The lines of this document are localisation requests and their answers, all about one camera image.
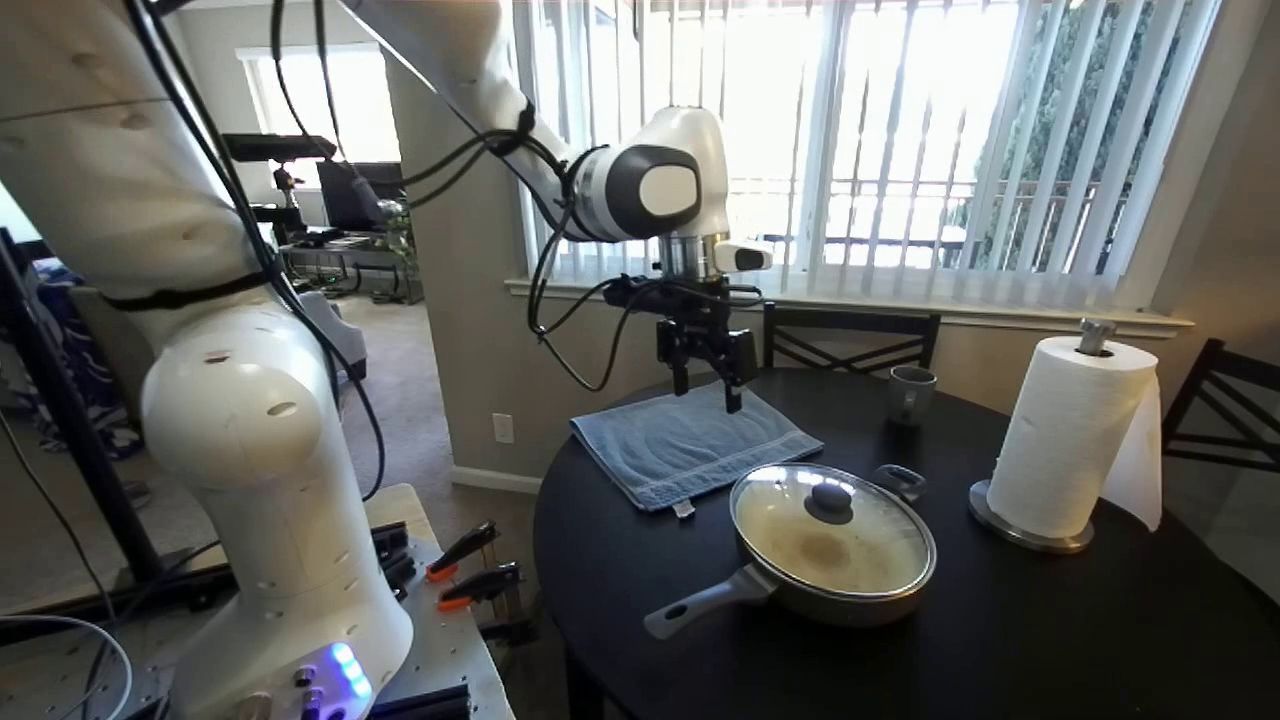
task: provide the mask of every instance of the pan helper handle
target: pan helper handle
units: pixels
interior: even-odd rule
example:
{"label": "pan helper handle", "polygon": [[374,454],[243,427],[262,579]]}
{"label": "pan helper handle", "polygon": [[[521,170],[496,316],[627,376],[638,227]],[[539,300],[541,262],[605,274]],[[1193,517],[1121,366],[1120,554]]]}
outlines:
{"label": "pan helper handle", "polygon": [[662,610],[645,615],[649,634],[664,641],[685,625],[726,605],[760,605],[778,584],[764,577],[754,565],[746,565],[727,580],[678,600]]}

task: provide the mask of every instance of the baseboard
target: baseboard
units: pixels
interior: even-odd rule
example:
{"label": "baseboard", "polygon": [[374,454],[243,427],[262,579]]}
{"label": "baseboard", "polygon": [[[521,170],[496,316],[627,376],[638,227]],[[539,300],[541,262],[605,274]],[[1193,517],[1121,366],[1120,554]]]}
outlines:
{"label": "baseboard", "polygon": [[538,488],[543,484],[541,478],[512,475],[511,473],[481,470],[480,468],[460,468],[457,465],[454,465],[453,470],[451,470],[451,475],[453,484],[456,486],[504,489],[508,492],[524,492],[529,495],[538,495]]}

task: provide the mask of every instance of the electrical outlet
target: electrical outlet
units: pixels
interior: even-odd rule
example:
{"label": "electrical outlet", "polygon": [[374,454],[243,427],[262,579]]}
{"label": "electrical outlet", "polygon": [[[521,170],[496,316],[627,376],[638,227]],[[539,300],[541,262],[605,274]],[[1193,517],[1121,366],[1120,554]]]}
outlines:
{"label": "electrical outlet", "polygon": [[493,439],[503,445],[516,445],[516,421],[511,415],[493,414]]}

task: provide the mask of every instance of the metal holder base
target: metal holder base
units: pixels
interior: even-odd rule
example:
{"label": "metal holder base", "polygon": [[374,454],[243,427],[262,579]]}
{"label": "metal holder base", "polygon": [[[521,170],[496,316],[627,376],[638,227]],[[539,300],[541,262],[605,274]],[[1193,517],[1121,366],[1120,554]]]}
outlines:
{"label": "metal holder base", "polygon": [[1085,524],[1079,534],[1065,538],[1047,538],[1018,528],[997,515],[991,505],[987,505],[987,491],[989,489],[991,480],[977,482],[969,488],[969,511],[973,512],[978,523],[1014,544],[1053,555],[1073,555],[1088,547],[1089,541],[1093,539],[1093,523]]}

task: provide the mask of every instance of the gray mug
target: gray mug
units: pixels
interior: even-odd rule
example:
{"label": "gray mug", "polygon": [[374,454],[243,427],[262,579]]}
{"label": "gray mug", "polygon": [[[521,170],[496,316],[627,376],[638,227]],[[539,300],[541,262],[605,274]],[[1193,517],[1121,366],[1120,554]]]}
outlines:
{"label": "gray mug", "polygon": [[919,425],[937,384],[937,375],[924,368],[899,365],[890,370],[888,419],[900,425]]}

